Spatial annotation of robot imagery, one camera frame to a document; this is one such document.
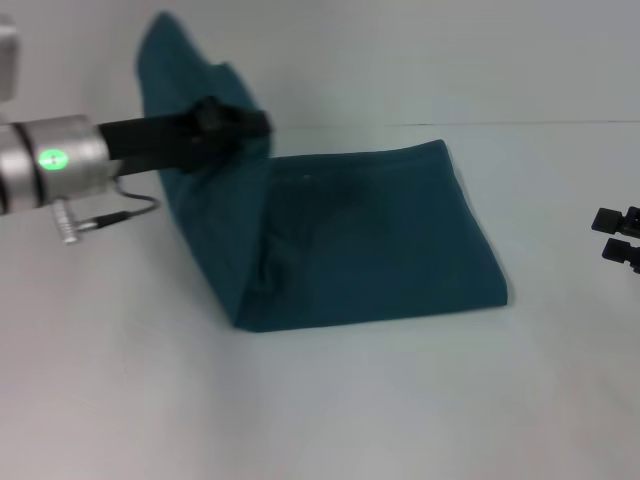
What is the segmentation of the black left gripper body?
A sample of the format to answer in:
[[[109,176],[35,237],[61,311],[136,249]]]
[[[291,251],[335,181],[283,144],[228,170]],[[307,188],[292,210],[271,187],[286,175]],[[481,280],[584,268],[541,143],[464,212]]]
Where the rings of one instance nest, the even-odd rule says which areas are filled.
[[[177,168],[194,171],[212,154],[191,113],[103,123],[97,126],[116,174]]]

